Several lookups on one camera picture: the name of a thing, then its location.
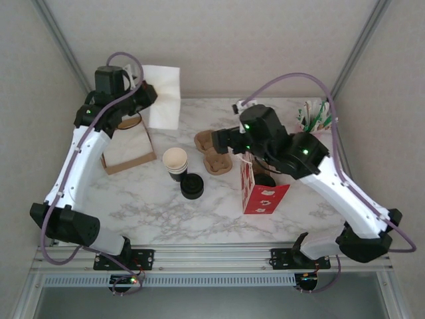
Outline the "white paper napkin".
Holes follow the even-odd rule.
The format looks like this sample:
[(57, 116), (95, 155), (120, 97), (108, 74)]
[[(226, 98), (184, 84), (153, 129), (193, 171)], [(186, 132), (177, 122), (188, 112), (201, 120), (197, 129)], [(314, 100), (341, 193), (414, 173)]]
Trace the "white paper napkin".
[(148, 108), (148, 126), (159, 130), (177, 130), (181, 110), (180, 68), (144, 65), (144, 79), (157, 93)]

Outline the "brown pulp cup carrier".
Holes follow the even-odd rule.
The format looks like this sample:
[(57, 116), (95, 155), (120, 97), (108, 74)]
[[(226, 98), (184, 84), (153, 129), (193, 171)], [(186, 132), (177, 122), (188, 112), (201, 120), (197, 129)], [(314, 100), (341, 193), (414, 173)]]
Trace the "brown pulp cup carrier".
[(199, 132), (194, 137), (196, 149), (204, 154), (203, 163), (211, 175), (223, 175), (232, 169), (228, 154), (218, 154), (213, 147), (212, 130)]

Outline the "black plastic cup lid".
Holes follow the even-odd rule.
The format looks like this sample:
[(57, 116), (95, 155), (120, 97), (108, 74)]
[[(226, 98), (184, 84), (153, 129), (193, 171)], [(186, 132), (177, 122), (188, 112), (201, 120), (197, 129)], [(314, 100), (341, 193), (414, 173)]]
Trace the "black plastic cup lid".
[(266, 187), (275, 187), (275, 180), (266, 173), (257, 173), (254, 174), (254, 181), (256, 185), (262, 185)]

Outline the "red printed paper gift bag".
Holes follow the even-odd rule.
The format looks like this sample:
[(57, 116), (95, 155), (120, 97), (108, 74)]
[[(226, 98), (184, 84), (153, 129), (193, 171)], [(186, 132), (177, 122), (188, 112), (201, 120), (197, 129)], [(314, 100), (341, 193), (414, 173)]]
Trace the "red printed paper gift bag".
[[(286, 193), (290, 184), (281, 184), (272, 177), (268, 164), (256, 161), (249, 153), (238, 154), (240, 159), (240, 183), (242, 192), (242, 211), (245, 215), (271, 215)], [(254, 174), (266, 173), (276, 182), (275, 187), (256, 185)]]

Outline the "black lidded coffee cup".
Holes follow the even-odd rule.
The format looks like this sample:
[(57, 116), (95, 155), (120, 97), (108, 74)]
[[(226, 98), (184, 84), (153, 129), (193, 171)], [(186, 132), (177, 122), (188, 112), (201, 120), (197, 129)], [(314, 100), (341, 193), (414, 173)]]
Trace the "black lidded coffee cup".
[(188, 173), (180, 182), (181, 193), (186, 199), (198, 199), (204, 191), (204, 182), (200, 175)]

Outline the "stack of paper cups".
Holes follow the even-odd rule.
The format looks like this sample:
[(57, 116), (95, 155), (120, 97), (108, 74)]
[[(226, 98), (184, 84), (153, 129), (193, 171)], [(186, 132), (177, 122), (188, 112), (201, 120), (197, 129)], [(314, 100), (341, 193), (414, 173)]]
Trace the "stack of paper cups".
[(169, 148), (163, 154), (162, 161), (170, 177), (176, 182), (181, 182), (188, 168), (186, 151), (181, 148)]

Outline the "green white wrapped stirrers bundle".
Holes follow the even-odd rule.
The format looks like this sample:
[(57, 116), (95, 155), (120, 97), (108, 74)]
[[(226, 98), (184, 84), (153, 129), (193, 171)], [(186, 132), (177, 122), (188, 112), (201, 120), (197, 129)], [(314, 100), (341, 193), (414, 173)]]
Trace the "green white wrapped stirrers bundle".
[(302, 132), (317, 133), (331, 129), (332, 115), (328, 101), (308, 100), (297, 112), (296, 119)]

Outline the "pink stirrer holder cup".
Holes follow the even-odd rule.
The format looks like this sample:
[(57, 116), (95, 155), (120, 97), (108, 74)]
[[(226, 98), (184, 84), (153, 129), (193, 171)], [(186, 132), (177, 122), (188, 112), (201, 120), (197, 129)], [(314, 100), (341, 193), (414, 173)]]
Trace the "pink stirrer holder cup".
[[(303, 131), (303, 128), (301, 126), (296, 126), (295, 133), (302, 132), (302, 131)], [(314, 130), (310, 132), (310, 134), (316, 136), (317, 138), (320, 138), (321, 136), (331, 135), (331, 129)]]

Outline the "brown cardboard napkin tray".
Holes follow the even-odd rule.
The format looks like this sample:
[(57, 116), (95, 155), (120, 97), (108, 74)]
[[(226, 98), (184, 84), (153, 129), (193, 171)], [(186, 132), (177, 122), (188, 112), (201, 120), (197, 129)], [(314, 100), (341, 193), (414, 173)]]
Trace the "brown cardboard napkin tray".
[[(145, 127), (145, 124), (143, 122), (143, 119), (140, 116), (139, 117), (135, 117), (135, 118), (128, 118), (128, 119), (124, 120), (118, 126), (118, 128), (115, 130), (115, 132), (117, 130), (128, 130), (128, 129), (134, 128), (137, 125), (143, 125)], [(144, 156), (141, 156), (140, 158), (136, 158), (136, 159), (127, 161), (125, 163), (121, 163), (121, 164), (113, 165), (113, 166), (107, 166), (106, 165), (106, 162), (105, 162), (105, 159), (104, 159), (104, 153), (101, 155), (101, 158), (100, 158), (100, 160), (102, 162), (102, 166), (103, 166), (105, 172), (108, 175), (119, 173), (121, 171), (124, 171), (124, 170), (130, 169), (130, 168), (133, 168), (133, 167), (136, 167), (136, 166), (139, 166), (139, 165), (142, 165), (142, 164), (151, 162), (151, 161), (156, 160), (156, 159), (157, 159), (157, 156), (155, 154), (154, 149), (153, 149), (153, 151), (151, 153), (146, 154)]]

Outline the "aluminium frame post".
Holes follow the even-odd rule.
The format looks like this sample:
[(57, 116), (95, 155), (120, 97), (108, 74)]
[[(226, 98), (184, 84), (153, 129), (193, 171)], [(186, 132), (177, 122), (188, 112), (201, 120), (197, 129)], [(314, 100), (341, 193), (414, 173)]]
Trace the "aluminium frame post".
[(70, 67), (73, 75), (75, 76), (79, 86), (85, 94), (92, 91), (92, 86), (87, 79), (80, 63), (77, 61), (75, 54), (72, 52), (64, 33), (60, 29), (58, 21), (53, 15), (46, 0), (30, 0), (33, 7), (36, 9), (48, 32), (50, 33), (53, 41), (56, 43), (64, 61)]
[(375, 5), (369, 14), (361, 32), (359, 33), (339, 75), (331, 89), (331, 96), (334, 101), (337, 100), (338, 96), (342, 93), (344, 86), (346, 85), (351, 73), (353, 72), (356, 64), (361, 58), (364, 50), (366, 49), (369, 41), (375, 33), (380, 21), (384, 17), (386, 10), (392, 0), (376, 0)]

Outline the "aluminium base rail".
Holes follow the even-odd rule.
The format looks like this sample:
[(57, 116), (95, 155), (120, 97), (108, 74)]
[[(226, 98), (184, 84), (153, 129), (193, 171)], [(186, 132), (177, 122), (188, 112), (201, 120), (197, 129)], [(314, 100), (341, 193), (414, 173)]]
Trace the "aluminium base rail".
[[(289, 243), (203, 244), (203, 245), (136, 245), (153, 249), (153, 268), (147, 274), (181, 273), (269, 273), (270, 250), (286, 248)], [(37, 249), (31, 273), (93, 273), (95, 254), (80, 250), (66, 265), (48, 263)]]

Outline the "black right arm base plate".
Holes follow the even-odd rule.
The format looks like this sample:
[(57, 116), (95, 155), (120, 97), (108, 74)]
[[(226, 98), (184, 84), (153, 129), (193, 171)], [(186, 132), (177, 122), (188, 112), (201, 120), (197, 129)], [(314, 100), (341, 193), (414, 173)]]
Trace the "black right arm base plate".
[(271, 249), (269, 265), (274, 270), (317, 270), (330, 269), (331, 263), (325, 257), (312, 260), (295, 249)]

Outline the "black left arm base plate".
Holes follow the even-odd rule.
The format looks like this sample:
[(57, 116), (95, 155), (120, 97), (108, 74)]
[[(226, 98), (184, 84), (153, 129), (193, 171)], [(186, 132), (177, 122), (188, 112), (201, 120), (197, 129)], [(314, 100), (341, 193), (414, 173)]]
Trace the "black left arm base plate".
[[(154, 254), (155, 251), (153, 249), (127, 249), (121, 255), (112, 256), (112, 258), (132, 271), (151, 270)], [(123, 270), (120, 265), (117, 265), (102, 255), (95, 258), (93, 269), (107, 271)]]

